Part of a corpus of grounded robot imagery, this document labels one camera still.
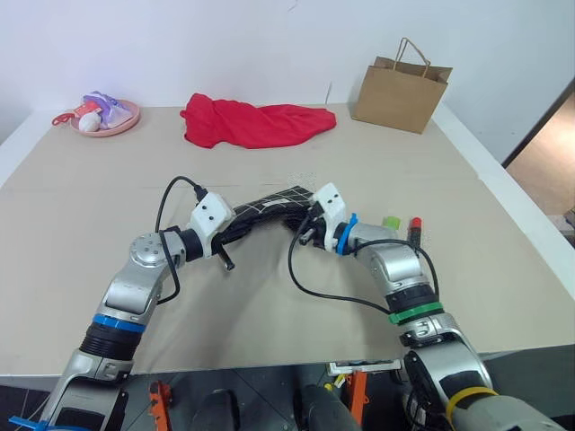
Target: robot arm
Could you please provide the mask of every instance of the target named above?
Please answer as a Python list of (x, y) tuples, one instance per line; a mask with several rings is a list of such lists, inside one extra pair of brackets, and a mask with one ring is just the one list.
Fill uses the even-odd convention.
[(148, 233), (132, 242), (128, 262), (112, 279), (82, 345), (72, 353), (38, 429), (76, 426), (108, 431), (121, 427), (128, 395), (120, 385), (132, 369), (163, 281), (171, 274), (167, 255), (174, 268), (180, 268), (187, 261), (209, 258), (213, 252), (225, 253), (214, 238), (233, 218), (227, 203), (208, 193), (192, 211), (190, 229)]
[[(369, 270), (388, 304), (390, 322), (401, 329), (400, 341), (409, 349), (404, 366), (426, 411), (445, 415), (457, 431), (563, 429), (525, 402), (493, 390), (481, 359), (429, 285), (418, 253), (406, 242), (394, 242), (395, 230), (358, 223), (355, 215), (347, 221), (332, 184), (314, 194), (310, 213), (312, 227), (300, 243), (313, 239), (327, 251), (352, 252)], [(361, 248), (368, 242), (374, 243)]]

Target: red object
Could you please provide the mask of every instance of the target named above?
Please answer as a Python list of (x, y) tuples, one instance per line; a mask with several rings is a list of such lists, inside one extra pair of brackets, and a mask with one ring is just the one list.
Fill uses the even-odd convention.
[(95, 101), (87, 101), (86, 103), (78, 106), (74, 110), (74, 113), (66, 112), (52, 119), (52, 126), (67, 123), (70, 119), (80, 119), (83, 115), (87, 114), (88, 112), (92, 112), (93, 110), (100, 112), (102, 108), (100, 108), (100, 105), (98, 105), (98, 103)]
[(86, 115), (88, 112), (92, 112), (93, 110), (100, 112), (102, 108), (100, 108), (100, 105), (95, 101), (87, 101), (83, 105), (78, 106), (74, 110), (74, 113), (80, 119), (83, 115)]
[(150, 384), (150, 414), (154, 417), (156, 431), (172, 431), (168, 405), (172, 388), (158, 380)]
[(186, 120), (184, 137), (212, 148), (219, 142), (245, 148), (298, 145), (335, 127), (335, 115), (325, 109), (295, 105), (256, 108), (240, 101), (212, 101), (204, 94), (191, 96), (180, 112)]
[(413, 217), (413, 219), (411, 220), (411, 223), (410, 223), (410, 229), (413, 229), (413, 228), (421, 229), (421, 223), (422, 223), (422, 221), (419, 217)]
[(347, 377), (347, 381), (351, 390), (349, 412), (361, 426), (363, 422), (363, 406), (369, 403), (369, 398), (366, 395), (367, 373), (356, 371), (353, 375)]

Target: yellow ring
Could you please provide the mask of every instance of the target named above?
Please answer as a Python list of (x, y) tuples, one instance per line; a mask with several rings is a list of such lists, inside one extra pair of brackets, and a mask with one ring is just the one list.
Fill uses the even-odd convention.
[(451, 424), (451, 415), (453, 415), (453, 410), (456, 408), (457, 403), (471, 395), (475, 395), (476, 393), (489, 393), (490, 395), (499, 395), (493, 389), (485, 388), (483, 386), (474, 386), (459, 391), (449, 399), (449, 403), (447, 404), (446, 415), (447, 420), (449, 421), (450, 424)]

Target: brown paper bag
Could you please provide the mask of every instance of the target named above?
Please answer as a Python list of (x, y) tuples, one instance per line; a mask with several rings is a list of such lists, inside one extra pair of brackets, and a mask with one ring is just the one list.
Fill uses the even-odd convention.
[[(408, 43), (423, 59), (422, 66), (402, 63)], [(368, 68), (351, 117), (421, 133), (447, 88), (447, 78), (452, 70), (451, 67), (431, 66), (421, 51), (409, 39), (403, 38), (395, 60), (378, 57)]]

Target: green object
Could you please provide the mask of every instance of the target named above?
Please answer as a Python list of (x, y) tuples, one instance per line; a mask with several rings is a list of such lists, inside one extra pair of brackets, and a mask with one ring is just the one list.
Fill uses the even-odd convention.
[(399, 225), (401, 224), (401, 222), (402, 222), (401, 218), (390, 215), (385, 218), (384, 227), (389, 227), (390, 229), (394, 229), (397, 231), (399, 229)]
[(425, 312), (432, 312), (434, 310), (439, 310), (443, 308), (443, 305), (439, 302), (437, 303), (425, 303), (418, 307), (410, 308), (409, 310), (405, 310), (404, 312), (397, 312), (394, 314), (389, 315), (389, 321), (394, 325), (401, 323), (405, 319), (410, 319), (411, 317), (418, 316)]

